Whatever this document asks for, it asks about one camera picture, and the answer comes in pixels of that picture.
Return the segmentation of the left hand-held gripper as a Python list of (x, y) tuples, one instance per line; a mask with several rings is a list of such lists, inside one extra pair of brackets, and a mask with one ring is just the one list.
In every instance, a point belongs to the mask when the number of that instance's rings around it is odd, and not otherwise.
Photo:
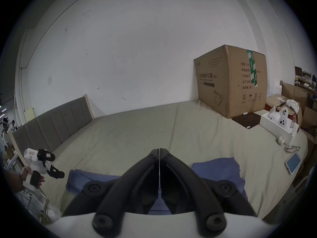
[(32, 174), (29, 174), (23, 184), (28, 184), (27, 188), (37, 190), (34, 185), (39, 182), (40, 176), (48, 174), (55, 179), (62, 179), (65, 177), (63, 171), (59, 171), (52, 166), (51, 162), (55, 160), (55, 155), (45, 149), (34, 150), (27, 148), (24, 152), (24, 159), (27, 165), (31, 168)]

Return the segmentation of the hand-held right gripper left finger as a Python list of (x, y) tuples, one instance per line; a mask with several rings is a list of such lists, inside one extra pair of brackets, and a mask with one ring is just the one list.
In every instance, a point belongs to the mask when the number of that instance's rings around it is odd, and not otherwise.
[(126, 211), (148, 214), (159, 195), (159, 149), (134, 164), (120, 178), (86, 183), (63, 216), (95, 213), (95, 231), (121, 231)]

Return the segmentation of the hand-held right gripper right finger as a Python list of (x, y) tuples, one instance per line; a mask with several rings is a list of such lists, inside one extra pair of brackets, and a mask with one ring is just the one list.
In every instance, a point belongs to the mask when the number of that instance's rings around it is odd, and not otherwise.
[(195, 212), (198, 231), (224, 231), (224, 213), (256, 217), (251, 204), (228, 180), (199, 177), (191, 168), (160, 149), (161, 198), (171, 214)]

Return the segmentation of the person's left hand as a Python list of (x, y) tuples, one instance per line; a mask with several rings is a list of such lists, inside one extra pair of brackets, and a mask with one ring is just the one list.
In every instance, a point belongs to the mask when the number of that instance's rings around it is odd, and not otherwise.
[[(22, 168), (22, 171), (20, 172), (18, 176), (18, 185), (17, 185), (17, 191), (23, 191), (25, 187), (23, 186), (23, 182), (26, 181), (26, 178), (29, 174), (32, 174), (31, 168), (29, 166), (25, 166)], [(37, 185), (34, 185), (37, 189), (40, 188), (42, 183), (45, 182), (45, 179), (43, 176), (40, 176), (39, 182)]]

